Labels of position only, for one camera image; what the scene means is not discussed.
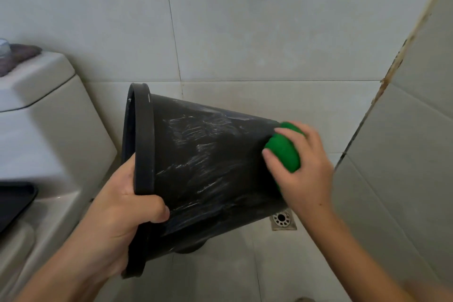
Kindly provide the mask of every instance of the right hand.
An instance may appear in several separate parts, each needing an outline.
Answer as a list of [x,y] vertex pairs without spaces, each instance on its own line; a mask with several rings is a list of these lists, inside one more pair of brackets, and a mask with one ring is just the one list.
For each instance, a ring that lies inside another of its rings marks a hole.
[[327,158],[318,132],[306,124],[292,122],[304,134],[286,128],[275,131],[291,140],[300,156],[301,168],[290,173],[269,149],[264,161],[280,187],[288,206],[301,218],[318,212],[332,212],[331,187],[333,165]]

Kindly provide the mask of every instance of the left hand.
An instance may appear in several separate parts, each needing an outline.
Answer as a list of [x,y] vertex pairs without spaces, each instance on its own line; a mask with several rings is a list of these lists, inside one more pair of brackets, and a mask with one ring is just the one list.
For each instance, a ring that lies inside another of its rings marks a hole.
[[168,220],[170,211],[162,198],[134,194],[134,168],[135,155],[111,176],[55,254],[73,279],[95,284],[121,273],[137,226]]

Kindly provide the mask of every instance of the hand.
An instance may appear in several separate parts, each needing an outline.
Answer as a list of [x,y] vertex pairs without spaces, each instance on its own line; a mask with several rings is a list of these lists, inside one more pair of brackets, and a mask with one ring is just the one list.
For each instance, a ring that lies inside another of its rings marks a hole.
[[169,218],[162,198],[134,194],[134,168],[135,155],[111,176],[55,254],[57,265],[65,273],[69,270],[71,279],[95,284],[119,274],[126,268],[137,226]]
[[275,131],[294,144],[300,156],[301,168],[290,173],[269,149],[263,151],[263,157],[286,203],[304,222],[303,219],[313,213],[332,211],[333,166],[327,158],[318,132],[308,125],[292,123],[305,136],[286,128],[276,128]]

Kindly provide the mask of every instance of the brown cloth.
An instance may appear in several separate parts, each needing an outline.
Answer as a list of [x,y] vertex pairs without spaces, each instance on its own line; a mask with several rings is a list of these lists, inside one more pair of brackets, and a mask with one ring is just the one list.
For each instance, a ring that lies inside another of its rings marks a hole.
[[18,64],[39,55],[42,49],[38,46],[10,44],[11,54],[0,58],[0,78],[11,72]]

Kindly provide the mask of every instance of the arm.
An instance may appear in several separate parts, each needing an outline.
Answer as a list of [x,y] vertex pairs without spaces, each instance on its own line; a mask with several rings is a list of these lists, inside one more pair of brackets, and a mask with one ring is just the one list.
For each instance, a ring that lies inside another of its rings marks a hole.
[[137,226],[170,216],[162,198],[136,196],[132,156],[109,179],[85,217],[15,302],[93,301],[108,278],[127,265]]
[[290,139],[303,162],[289,173],[274,154],[263,151],[269,171],[280,186],[288,206],[309,232],[332,271],[354,302],[414,302],[360,246],[331,205],[333,167],[319,134],[294,123],[306,138],[289,129],[275,131]]

